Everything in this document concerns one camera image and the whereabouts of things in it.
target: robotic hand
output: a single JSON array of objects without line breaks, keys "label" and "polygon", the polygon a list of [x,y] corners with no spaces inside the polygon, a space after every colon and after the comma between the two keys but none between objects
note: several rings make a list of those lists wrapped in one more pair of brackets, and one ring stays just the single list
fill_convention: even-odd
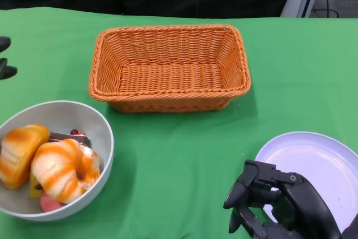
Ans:
[{"label": "robotic hand", "polygon": [[[5,51],[11,45],[11,40],[8,37],[0,36],[0,53]],[[11,78],[12,76],[16,75],[17,68],[6,66],[7,59],[0,58],[0,80]]]},{"label": "robotic hand", "polygon": [[[278,223],[260,223],[249,207],[271,204]],[[246,161],[224,203],[232,208],[229,233],[242,225],[253,239],[357,239],[358,217],[341,234],[327,205],[302,175]]]}]

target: white bowl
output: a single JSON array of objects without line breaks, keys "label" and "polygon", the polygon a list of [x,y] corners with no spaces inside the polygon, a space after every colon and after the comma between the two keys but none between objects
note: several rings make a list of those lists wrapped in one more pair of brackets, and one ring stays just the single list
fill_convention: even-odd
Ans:
[{"label": "white bowl", "polygon": [[108,121],[97,110],[73,101],[52,101],[25,109],[0,126],[0,140],[12,129],[27,124],[41,124],[52,132],[68,134],[72,129],[86,133],[92,149],[100,158],[101,176],[76,201],[43,213],[39,199],[30,199],[29,183],[18,190],[8,190],[0,182],[0,211],[31,221],[53,221],[72,215],[89,204],[102,190],[113,162],[113,133]]}]

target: croissant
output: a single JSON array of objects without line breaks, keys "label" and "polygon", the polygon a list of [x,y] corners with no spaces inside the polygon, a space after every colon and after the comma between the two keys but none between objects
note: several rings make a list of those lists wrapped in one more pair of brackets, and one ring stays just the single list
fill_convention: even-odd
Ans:
[{"label": "croissant", "polygon": [[18,189],[26,182],[36,150],[49,137],[49,130],[37,124],[14,129],[5,135],[0,152],[0,180],[5,187]]},{"label": "croissant", "polygon": [[100,161],[90,148],[64,139],[43,144],[36,151],[31,172],[51,198],[69,204],[99,178]]}]

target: green tablecloth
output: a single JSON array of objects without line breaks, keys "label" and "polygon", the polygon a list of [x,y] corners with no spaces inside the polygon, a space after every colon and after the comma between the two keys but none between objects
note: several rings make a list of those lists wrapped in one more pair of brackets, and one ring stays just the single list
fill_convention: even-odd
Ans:
[{"label": "green tablecloth", "polygon": [[[196,20],[123,17],[51,8],[0,11],[0,123],[31,105],[75,100],[107,117],[115,136],[99,196],[62,221],[0,214],[0,238],[248,238],[228,234],[223,202],[243,162],[281,133],[307,130],[358,151],[358,20]],[[242,33],[252,89],[223,111],[120,114],[87,93],[97,34],[110,27],[225,22]]]}]

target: wicker basket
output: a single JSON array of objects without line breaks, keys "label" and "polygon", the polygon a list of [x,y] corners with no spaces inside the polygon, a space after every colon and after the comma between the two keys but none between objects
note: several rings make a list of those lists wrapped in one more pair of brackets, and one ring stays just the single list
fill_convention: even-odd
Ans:
[{"label": "wicker basket", "polygon": [[250,85],[233,26],[126,27],[98,36],[89,94],[122,112],[219,110]]}]

